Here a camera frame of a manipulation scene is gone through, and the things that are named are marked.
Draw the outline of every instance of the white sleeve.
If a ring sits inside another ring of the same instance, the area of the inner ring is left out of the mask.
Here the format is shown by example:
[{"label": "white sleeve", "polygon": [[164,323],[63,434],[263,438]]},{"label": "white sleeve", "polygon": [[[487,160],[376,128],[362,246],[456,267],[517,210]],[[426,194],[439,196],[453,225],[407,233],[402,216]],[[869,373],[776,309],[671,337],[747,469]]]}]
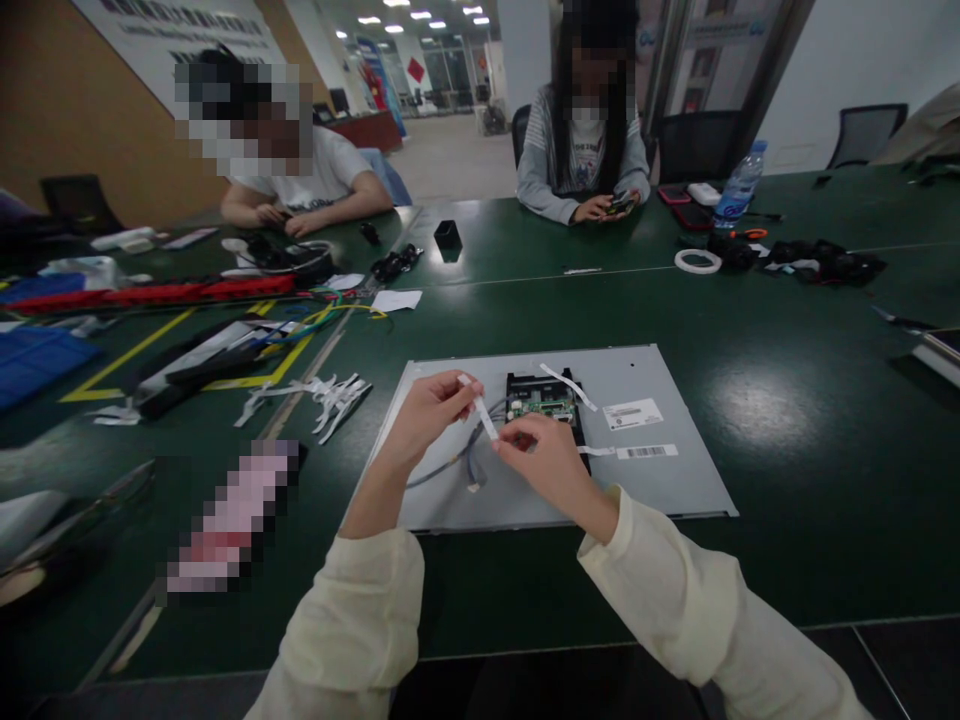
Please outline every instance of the white sleeve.
[{"label": "white sleeve", "polygon": [[584,538],[580,564],[637,640],[674,676],[713,679],[727,715],[776,720],[862,720],[849,678],[754,595],[736,558],[704,550],[665,515],[621,488],[616,533]]},{"label": "white sleeve", "polygon": [[270,197],[277,196],[277,190],[270,182],[270,178],[258,177],[256,175],[231,175],[227,179],[234,185],[245,185],[262,195],[269,195]]},{"label": "white sleeve", "polygon": [[334,175],[347,187],[353,187],[353,181],[362,172],[373,171],[370,163],[363,159],[363,155],[343,135],[332,130],[327,139],[327,151],[330,153],[330,165]]},{"label": "white sleeve", "polygon": [[417,662],[423,554],[406,530],[336,538],[247,720],[386,718]]}]

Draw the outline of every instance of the water bottle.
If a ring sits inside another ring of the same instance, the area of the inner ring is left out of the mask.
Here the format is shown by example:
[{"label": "water bottle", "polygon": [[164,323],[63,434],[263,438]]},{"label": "water bottle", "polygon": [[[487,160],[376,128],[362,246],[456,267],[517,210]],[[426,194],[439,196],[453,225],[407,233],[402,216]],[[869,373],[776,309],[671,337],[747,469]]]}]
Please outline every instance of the water bottle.
[{"label": "water bottle", "polygon": [[753,199],[753,191],[760,182],[760,176],[763,175],[763,152],[766,149],[766,140],[754,142],[753,147],[750,148],[750,154],[740,161],[733,175],[727,180],[723,188],[723,197],[713,209],[715,228],[732,228],[737,224],[740,216],[747,211],[747,206]]}]

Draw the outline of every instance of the woman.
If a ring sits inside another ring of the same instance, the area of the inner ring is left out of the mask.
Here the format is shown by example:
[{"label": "woman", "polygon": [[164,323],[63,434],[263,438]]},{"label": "woman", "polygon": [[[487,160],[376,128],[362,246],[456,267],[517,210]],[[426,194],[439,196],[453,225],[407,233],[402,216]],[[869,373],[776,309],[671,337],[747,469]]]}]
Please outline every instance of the woman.
[{"label": "woman", "polygon": [[[461,387],[461,375],[411,387],[287,625],[249,720],[387,717],[391,689],[417,662],[424,575],[420,545],[397,518],[427,448],[483,394],[476,381]],[[617,486],[602,492],[569,425],[527,415],[505,425],[493,446],[586,531],[577,559],[640,644],[678,678],[714,680],[729,717],[870,717],[843,670],[747,589],[736,558],[690,542]]]},{"label": "woman", "polygon": [[[636,3],[584,2],[564,11],[554,81],[530,107],[517,197],[574,225],[619,220],[650,196],[650,169],[633,95]],[[583,203],[563,198],[594,193]],[[628,206],[608,213],[614,197]]]}]

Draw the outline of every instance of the person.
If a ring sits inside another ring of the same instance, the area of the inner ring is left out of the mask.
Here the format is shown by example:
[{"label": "person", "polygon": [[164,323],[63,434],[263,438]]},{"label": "person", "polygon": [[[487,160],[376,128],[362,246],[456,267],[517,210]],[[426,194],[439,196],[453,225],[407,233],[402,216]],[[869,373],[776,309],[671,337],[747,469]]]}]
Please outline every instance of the person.
[{"label": "person", "polygon": [[920,161],[960,153],[960,83],[954,83],[907,118],[871,165]]},{"label": "person", "polygon": [[[248,720],[387,717],[391,689],[417,662],[424,578],[420,545],[397,519],[427,448],[483,395],[462,374],[411,386]],[[586,532],[577,560],[640,644],[678,678],[713,679],[730,717],[870,717],[840,667],[750,592],[736,558],[700,548],[618,486],[601,491],[569,425],[523,416],[493,446]]]},{"label": "person", "polygon": [[214,65],[218,79],[226,78],[229,101],[209,105],[215,119],[230,121],[234,138],[255,140],[261,159],[285,162],[288,171],[305,159],[306,167],[298,166],[304,173],[230,177],[220,205],[228,223],[282,227],[287,235],[302,238],[393,208],[389,192],[349,140],[326,128],[308,127],[304,119],[290,119],[287,104],[276,100],[273,88],[251,78],[229,50],[206,50],[199,65]]},{"label": "person", "polygon": [[[554,80],[537,93],[517,168],[517,198],[565,225],[620,220],[650,197],[650,168],[633,97],[636,3],[565,10]],[[594,193],[580,203],[571,193]],[[615,196],[630,205],[608,215]]]}]

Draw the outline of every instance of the blue container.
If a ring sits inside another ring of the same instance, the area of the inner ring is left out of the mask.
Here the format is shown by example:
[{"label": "blue container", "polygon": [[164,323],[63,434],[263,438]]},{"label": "blue container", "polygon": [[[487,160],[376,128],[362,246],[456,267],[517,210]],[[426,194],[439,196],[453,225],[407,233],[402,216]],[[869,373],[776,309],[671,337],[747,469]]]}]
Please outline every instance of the blue container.
[{"label": "blue container", "polygon": [[38,392],[100,354],[63,328],[19,327],[0,334],[0,410]]}]

